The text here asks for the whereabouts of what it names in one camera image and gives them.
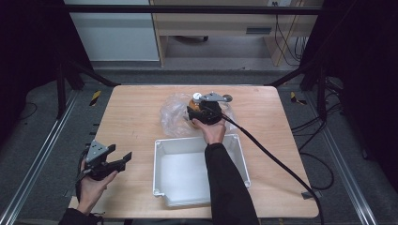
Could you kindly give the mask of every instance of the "hand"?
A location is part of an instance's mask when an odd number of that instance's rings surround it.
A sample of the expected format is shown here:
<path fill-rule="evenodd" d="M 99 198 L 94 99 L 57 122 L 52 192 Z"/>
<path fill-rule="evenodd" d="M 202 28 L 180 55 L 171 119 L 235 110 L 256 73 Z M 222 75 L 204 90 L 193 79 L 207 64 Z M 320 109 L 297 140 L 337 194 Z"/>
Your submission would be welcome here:
<path fill-rule="evenodd" d="M 106 189 L 106 186 L 111 183 L 117 175 L 117 171 L 112 172 L 101 181 L 96 181 L 89 176 L 86 176 L 81 181 L 80 202 L 77 210 L 85 215 L 90 214 L 100 196 Z"/>
<path fill-rule="evenodd" d="M 192 119 L 192 121 L 196 126 L 202 129 L 206 143 L 222 143 L 226 131 L 224 119 L 214 125 L 203 124 L 198 119 Z"/>

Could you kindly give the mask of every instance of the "plastic container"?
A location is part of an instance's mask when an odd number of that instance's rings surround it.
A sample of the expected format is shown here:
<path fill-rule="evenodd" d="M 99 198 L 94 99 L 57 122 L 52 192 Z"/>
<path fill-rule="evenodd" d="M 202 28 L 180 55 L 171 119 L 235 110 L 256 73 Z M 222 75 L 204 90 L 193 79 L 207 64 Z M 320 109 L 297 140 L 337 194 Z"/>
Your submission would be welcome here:
<path fill-rule="evenodd" d="M 251 184 L 237 134 L 222 142 L 248 188 Z M 202 137 L 155 141 L 153 195 L 169 207 L 210 203 Z"/>

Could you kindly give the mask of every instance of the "cabinet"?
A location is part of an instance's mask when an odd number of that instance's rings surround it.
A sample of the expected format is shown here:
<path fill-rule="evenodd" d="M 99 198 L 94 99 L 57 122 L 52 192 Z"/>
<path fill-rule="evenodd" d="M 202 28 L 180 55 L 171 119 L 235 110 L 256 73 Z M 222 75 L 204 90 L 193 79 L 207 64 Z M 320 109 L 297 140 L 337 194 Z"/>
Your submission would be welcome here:
<path fill-rule="evenodd" d="M 64 0 L 69 5 L 148 5 L 146 0 Z M 149 13 L 70 13 L 93 66 L 159 61 Z"/>
<path fill-rule="evenodd" d="M 271 0 L 150 0 L 151 5 L 193 5 L 193 6 L 259 6 L 265 7 Z M 323 0 L 292 0 L 290 7 L 321 7 Z M 261 36 L 268 47 L 272 62 L 278 66 L 282 53 L 276 45 L 276 15 L 232 15 L 232 14 L 162 14 L 154 13 L 153 21 L 158 41 L 161 63 L 169 36 Z M 285 38 L 308 37 L 316 16 L 280 15 L 278 24 Z M 276 39 L 283 52 L 286 43 L 277 32 Z"/>

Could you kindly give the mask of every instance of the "table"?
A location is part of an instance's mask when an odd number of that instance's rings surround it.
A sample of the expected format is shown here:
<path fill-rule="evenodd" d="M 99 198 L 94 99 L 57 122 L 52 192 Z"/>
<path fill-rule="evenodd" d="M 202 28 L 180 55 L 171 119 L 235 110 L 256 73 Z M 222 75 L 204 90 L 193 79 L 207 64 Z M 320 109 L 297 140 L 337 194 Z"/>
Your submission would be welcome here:
<path fill-rule="evenodd" d="M 209 205 L 168 208 L 152 194 L 154 146 L 167 139 L 161 126 L 161 105 L 174 93 L 229 94 L 237 123 L 247 129 L 269 152 L 307 184 L 299 152 L 277 90 L 270 86 L 121 85 L 114 89 L 97 132 L 96 140 L 115 143 L 108 156 L 114 161 L 132 151 L 124 172 L 108 185 L 93 212 L 106 218 L 211 218 Z M 269 159 L 240 131 L 239 135 L 252 185 L 257 216 L 261 218 L 313 218 L 318 210 L 299 182 Z M 72 198 L 69 207 L 76 207 Z"/>

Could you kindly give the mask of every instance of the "clear plastic bag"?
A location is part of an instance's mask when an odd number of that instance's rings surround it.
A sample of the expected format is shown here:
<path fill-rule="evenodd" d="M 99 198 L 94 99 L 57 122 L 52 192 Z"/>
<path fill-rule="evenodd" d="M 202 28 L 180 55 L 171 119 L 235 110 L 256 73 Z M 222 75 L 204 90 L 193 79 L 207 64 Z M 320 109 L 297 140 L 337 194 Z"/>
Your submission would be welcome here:
<path fill-rule="evenodd" d="M 183 137 L 199 137 L 203 136 L 199 128 L 192 125 L 192 121 L 188 117 L 187 106 L 192 95 L 175 93 L 169 96 L 161 106 L 161 125 L 163 132 L 173 138 Z M 235 121 L 231 106 L 226 102 L 219 102 L 224 114 Z M 226 134 L 235 133 L 237 127 L 225 123 Z"/>

